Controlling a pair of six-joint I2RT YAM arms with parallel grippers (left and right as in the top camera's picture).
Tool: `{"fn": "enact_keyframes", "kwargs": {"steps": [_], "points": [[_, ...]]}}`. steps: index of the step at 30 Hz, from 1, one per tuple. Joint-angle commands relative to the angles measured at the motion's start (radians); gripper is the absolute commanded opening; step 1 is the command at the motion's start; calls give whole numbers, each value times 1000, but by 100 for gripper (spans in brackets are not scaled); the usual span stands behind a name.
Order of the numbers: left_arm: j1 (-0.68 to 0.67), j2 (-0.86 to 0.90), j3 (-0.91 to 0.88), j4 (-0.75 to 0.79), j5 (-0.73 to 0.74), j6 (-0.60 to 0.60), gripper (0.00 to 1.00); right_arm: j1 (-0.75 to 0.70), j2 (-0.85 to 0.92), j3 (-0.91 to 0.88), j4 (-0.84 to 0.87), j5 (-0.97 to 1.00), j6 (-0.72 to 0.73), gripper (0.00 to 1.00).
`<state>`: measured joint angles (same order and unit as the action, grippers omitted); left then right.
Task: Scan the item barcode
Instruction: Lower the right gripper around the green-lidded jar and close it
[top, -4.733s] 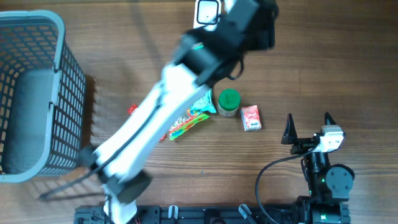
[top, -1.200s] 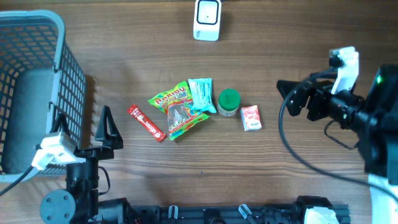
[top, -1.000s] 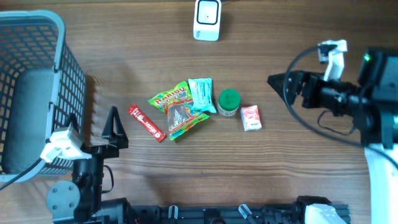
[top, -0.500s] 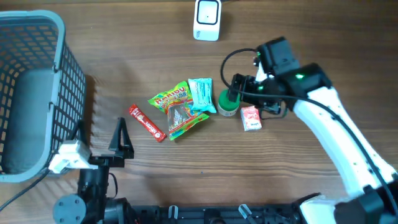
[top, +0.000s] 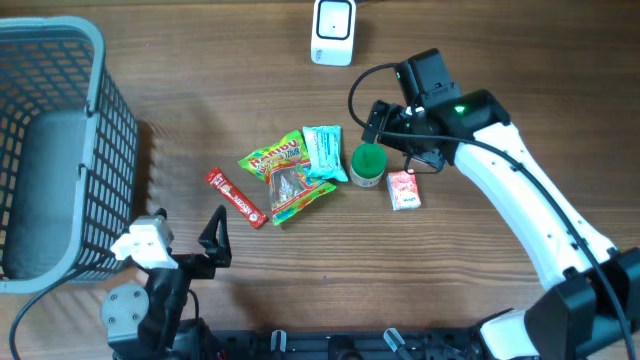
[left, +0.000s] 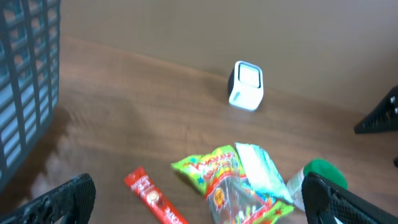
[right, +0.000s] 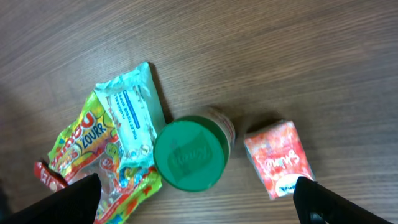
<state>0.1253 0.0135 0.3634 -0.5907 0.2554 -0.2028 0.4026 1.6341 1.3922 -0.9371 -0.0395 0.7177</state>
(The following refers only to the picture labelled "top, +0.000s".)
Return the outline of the red pocket tissue pack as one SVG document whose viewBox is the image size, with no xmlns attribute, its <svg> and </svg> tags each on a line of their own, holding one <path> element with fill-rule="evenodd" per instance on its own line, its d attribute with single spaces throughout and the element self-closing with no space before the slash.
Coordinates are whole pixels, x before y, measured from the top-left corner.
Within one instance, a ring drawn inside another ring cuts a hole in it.
<svg viewBox="0 0 640 360">
<path fill-rule="evenodd" d="M 386 182 L 393 211 L 416 209 L 421 206 L 413 169 L 391 172 L 387 175 Z"/>
</svg>

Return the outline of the red Nescafe stick sachet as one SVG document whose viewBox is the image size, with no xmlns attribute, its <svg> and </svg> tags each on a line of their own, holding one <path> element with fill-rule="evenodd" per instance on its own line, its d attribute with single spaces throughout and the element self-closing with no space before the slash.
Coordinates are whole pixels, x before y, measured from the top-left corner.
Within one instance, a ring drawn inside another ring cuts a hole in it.
<svg viewBox="0 0 640 360">
<path fill-rule="evenodd" d="M 268 221 L 268 217 L 249 201 L 218 167 L 214 167 L 208 172 L 206 181 L 221 193 L 254 229 L 259 229 Z"/>
</svg>

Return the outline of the green lid plastic jar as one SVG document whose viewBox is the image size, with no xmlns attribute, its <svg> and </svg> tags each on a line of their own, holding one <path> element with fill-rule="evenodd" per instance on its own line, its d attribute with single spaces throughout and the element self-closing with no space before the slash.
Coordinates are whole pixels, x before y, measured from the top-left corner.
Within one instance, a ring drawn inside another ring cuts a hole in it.
<svg viewBox="0 0 640 360">
<path fill-rule="evenodd" d="M 378 144 L 363 143 L 353 152 L 350 165 L 352 182 L 362 188 L 377 185 L 385 172 L 387 155 Z"/>
</svg>

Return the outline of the Haribo gummy candy bag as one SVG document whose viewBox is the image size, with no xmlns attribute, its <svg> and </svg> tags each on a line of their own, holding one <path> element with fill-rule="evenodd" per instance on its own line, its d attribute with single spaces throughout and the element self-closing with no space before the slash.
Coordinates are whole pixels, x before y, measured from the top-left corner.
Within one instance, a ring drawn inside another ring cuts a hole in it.
<svg viewBox="0 0 640 360">
<path fill-rule="evenodd" d="M 329 181 L 310 175 L 311 161 L 299 130 L 291 131 L 275 144 L 252 151 L 238 164 L 269 186 L 275 226 L 336 190 Z"/>
</svg>

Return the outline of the mint green tissue pack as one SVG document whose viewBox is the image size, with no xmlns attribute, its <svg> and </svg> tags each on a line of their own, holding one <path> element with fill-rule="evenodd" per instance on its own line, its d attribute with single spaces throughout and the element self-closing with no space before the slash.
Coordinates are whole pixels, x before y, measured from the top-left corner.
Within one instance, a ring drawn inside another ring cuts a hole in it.
<svg viewBox="0 0 640 360">
<path fill-rule="evenodd" d="M 309 175 L 322 180 L 347 182 L 348 176 L 341 163 L 341 127 L 304 127 L 303 136 L 311 163 Z"/>
</svg>

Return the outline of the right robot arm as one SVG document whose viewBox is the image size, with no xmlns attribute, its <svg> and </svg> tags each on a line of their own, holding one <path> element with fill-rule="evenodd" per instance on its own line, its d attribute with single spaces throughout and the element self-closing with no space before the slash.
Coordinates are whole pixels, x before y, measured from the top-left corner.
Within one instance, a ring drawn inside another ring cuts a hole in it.
<svg viewBox="0 0 640 360">
<path fill-rule="evenodd" d="M 639 252 L 620 251 L 567 201 L 487 90 L 462 94 L 437 49 L 393 67 L 403 104 L 377 101 L 363 138 L 435 171 L 457 168 L 524 247 L 544 295 L 470 327 L 453 347 L 476 359 L 584 359 L 639 329 Z"/>
</svg>

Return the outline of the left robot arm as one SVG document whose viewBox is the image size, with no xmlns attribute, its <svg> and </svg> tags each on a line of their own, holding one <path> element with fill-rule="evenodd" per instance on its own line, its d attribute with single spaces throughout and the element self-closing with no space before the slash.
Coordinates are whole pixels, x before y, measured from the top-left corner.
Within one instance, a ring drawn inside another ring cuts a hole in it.
<svg viewBox="0 0 640 360">
<path fill-rule="evenodd" d="M 173 254 L 167 212 L 137 218 L 111 247 L 118 260 L 130 260 L 147 274 L 146 283 L 111 290 L 101 306 L 107 343 L 115 359 L 225 359 L 221 342 L 196 313 L 183 320 L 194 280 L 212 280 L 231 265 L 227 212 L 219 206 L 198 238 L 202 253 Z"/>
</svg>

